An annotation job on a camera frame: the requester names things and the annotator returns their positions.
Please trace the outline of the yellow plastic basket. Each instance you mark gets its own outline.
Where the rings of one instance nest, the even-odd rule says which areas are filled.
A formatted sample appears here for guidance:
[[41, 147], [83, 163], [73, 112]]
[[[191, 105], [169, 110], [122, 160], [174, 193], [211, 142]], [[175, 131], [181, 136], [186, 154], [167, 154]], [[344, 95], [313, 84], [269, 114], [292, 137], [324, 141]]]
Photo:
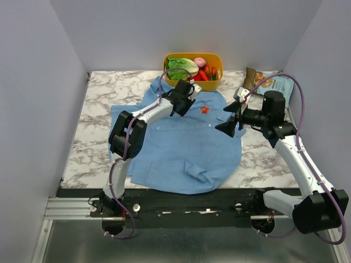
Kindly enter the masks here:
[[194, 80], [205, 92], [217, 90], [223, 76], [222, 60], [212, 53], [171, 53], [165, 57], [163, 69], [169, 85]]

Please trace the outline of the red pepper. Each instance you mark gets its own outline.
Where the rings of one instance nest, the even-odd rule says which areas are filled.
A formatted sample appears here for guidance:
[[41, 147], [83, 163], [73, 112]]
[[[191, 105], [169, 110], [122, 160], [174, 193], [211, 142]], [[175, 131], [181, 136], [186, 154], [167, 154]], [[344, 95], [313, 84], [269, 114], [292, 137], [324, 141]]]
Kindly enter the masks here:
[[193, 80], [196, 81], [210, 81], [211, 79], [206, 75], [203, 70], [199, 70], [198, 73], [193, 76]]

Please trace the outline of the red leaf brooch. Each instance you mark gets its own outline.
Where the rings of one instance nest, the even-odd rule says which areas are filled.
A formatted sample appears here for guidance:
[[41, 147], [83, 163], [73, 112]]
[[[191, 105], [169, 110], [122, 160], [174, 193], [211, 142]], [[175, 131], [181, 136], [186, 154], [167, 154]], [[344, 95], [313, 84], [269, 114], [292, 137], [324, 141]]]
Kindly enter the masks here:
[[205, 105], [201, 107], [201, 113], [202, 113], [202, 114], [208, 114], [209, 111], [210, 111], [210, 108], [209, 108], [209, 107], [207, 107], [207, 106], [205, 106]]

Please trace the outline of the red onion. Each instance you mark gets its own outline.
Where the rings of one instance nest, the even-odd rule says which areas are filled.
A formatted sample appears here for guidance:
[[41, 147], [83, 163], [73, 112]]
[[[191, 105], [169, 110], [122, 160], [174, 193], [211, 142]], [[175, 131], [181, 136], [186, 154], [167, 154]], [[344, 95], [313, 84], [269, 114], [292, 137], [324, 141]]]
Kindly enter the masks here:
[[207, 66], [207, 62], [204, 58], [202, 57], [197, 57], [193, 60], [193, 62], [197, 65], [199, 69], [203, 69]]

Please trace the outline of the orange carrots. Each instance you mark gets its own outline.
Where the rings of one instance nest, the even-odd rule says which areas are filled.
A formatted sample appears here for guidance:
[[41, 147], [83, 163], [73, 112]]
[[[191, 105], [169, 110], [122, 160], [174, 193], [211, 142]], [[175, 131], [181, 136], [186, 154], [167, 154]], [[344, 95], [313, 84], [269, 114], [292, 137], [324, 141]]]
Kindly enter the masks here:
[[217, 68], [211, 64], [206, 65], [203, 69], [209, 80], [215, 81], [217, 80]]

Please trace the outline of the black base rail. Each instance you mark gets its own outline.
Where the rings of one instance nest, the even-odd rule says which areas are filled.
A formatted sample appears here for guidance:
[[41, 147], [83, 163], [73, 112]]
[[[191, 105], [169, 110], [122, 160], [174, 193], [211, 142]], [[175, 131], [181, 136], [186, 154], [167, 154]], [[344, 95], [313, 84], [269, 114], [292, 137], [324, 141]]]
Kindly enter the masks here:
[[181, 195], [150, 189], [127, 189], [121, 205], [106, 197], [101, 189], [59, 189], [56, 197], [67, 208], [82, 203], [83, 218], [101, 220], [103, 230], [123, 229], [260, 227], [267, 232], [282, 216], [258, 205], [254, 188], [217, 189], [197, 195]]

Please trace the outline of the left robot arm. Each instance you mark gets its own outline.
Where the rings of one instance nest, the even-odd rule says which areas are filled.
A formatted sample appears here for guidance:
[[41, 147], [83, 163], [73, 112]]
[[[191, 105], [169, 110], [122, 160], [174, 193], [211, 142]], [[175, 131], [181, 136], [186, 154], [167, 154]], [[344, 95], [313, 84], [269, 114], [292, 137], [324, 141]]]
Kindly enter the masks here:
[[124, 194], [131, 160], [143, 147], [147, 128], [175, 113], [184, 116], [201, 91], [194, 81], [180, 80], [175, 88], [160, 93], [150, 105], [132, 113], [122, 111], [118, 115], [108, 139], [110, 152], [116, 158], [112, 161], [106, 186], [99, 195], [99, 202], [107, 215], [116, 216], [121, 209], [127, 210], [119, 198]]

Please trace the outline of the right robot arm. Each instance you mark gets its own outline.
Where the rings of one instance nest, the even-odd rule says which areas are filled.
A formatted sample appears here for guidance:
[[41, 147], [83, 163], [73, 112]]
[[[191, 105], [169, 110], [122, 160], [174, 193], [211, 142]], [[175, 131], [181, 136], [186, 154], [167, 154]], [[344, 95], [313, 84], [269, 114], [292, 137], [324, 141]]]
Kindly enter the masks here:
[[325, 179], [297, 137], [296, 127], [285, 120], [283, 94], [266, 92], [261, 110], [250, 109], [249, 98], [247, 89], [236, 91], [234, 102], [224, 108], [233, 115], [216, 129], [232, 137], [245, 125], [260, 127], [263, 136], [288, 165], [301, 192], [301, 197], [296, 197], [274, 187], [257, 190], [252, 201], [253, 210], [260, 215], [276, 210], [291, 218], [303, 234], [342, 226], [340, 217], [346, 211], [348, 195]]

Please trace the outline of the blue shirt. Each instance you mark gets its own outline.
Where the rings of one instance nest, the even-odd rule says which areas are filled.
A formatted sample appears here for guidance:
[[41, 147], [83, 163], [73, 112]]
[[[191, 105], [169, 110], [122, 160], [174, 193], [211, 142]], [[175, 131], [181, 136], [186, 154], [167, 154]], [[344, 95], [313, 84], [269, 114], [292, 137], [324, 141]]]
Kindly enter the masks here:
[[[210, 108], [208, 114], [201, 107]], [[201, 92], [185, 116], [165, 117], [146, 130], [140, 153], [131, 160], [131, 183], [159, 191], [186, 195], [205, 193], [223, 184], [239, 167], [241, 137], [216, 130], [230, 113], [218, 91]]]

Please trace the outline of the green lettuce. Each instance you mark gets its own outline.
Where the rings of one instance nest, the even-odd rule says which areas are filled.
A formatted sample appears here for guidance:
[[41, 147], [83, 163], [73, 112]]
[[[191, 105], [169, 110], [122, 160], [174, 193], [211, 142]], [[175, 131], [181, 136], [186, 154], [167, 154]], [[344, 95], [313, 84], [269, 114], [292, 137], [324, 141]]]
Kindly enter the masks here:
[[199, 68], [190, 59], [167, 57], [165, 64], [167, 75], [170, 80], [187, 80], [190, 76], [195, 76]]

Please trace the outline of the blue chip bag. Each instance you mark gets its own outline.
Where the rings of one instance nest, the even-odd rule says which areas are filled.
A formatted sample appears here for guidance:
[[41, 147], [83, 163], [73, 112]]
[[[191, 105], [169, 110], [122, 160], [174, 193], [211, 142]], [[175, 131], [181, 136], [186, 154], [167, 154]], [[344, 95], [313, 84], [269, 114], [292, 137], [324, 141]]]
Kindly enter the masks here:
[[[266, 79], [269, 74], [256, 71], [253, 68], [246, 68], [246, 77], [243, 82], [243, 87], [248, 90], [252, 90], [259, 82]], [[295, 83], [292, 79], [286, 76], [275, 76], [258, 87], [254, 93], [264, 95], [268, 91], [277, 91], [283, 94], [285, 98], [285, 107], [288, 108], [290, 96], [293, 91]]]

